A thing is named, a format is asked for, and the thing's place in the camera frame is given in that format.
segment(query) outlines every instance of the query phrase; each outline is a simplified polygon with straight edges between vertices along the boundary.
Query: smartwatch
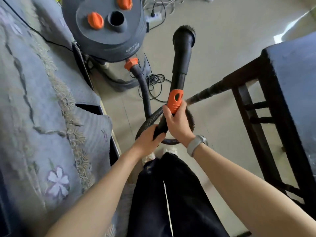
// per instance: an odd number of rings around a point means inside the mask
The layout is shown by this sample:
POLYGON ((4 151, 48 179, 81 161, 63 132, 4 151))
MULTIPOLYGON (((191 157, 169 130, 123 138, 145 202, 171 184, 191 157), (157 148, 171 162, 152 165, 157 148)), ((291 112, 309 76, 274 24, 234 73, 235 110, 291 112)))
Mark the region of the smartwatch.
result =
POLYGON ((193 157, 193 152, 194 150, 196 149, 196 147, 201 144, 201 143, 204 143, 205 145, 209 145, 208 142, 207 142, 207 139, 203 136, 203 135, 197 135, 195 136, 195 138, 189 143, 186 151, 187 153, 193 157))

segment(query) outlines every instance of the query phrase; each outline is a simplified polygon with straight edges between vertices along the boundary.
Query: black pants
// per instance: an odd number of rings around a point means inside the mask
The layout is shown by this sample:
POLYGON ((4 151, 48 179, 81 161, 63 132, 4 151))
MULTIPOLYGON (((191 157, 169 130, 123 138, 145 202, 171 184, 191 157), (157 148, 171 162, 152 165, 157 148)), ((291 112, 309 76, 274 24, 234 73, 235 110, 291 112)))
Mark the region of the black pants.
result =
POLYGON ((135 187, 127 237, 229 237, 200 181, 176 155, 145 164, 135 187))

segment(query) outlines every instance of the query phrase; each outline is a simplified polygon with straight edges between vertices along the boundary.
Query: dark wooden furniture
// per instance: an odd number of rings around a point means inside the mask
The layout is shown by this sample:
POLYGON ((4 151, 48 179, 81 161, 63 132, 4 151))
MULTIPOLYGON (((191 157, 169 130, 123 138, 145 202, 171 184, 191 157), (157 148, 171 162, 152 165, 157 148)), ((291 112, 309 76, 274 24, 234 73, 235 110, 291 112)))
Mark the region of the dark wooden furniture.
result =
POLYGON ((316 32, 263 49, 260 57, 210 87, 208 95, 229 89, 264 179, 285 194, 302 197, 305 203, 297 203, 316 219, 316 32), (251 100, 246 82, 254 79, 260 82, 264 102, 251 100), (269 108, 271 117, 258 118, 260 108, 269 108), (262 123, 276 125, 299 189, 282 182, 262 123))

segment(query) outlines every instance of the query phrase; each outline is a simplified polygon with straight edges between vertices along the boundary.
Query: forearm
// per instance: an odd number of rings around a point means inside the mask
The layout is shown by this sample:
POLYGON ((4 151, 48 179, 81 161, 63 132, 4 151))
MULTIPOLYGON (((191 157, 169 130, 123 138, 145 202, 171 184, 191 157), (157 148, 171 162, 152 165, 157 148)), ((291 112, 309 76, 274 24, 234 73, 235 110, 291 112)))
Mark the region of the forearm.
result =
POLYGON ((54 224, 46 237, 104 236, 137 161, 137 153, 133 150, 124 153, 109 173, 54 224))
POLYGON ((255 236, 316 236, 316 222, 264 180, 204 144, 195 149, 193 157, 255 236))

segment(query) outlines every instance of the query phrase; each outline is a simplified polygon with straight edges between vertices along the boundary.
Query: vacuum wand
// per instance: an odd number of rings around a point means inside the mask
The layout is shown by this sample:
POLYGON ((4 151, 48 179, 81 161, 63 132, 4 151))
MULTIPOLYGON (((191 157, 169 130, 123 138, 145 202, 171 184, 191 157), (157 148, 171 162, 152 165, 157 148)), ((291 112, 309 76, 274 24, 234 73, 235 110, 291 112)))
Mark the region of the vacuum wand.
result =
MULTIPOLYGON (((183 87, 187 75, 192 47, 195 42, 195 31, 190 26, 179 27, 172 38, 174 46, 174 61, 172 80, 167 106, 172 115, 175 115, 182 103, 183 87)), ((154 132, 154 139, 161 133, 167 133, 168 126, 164 115, 154 132)))

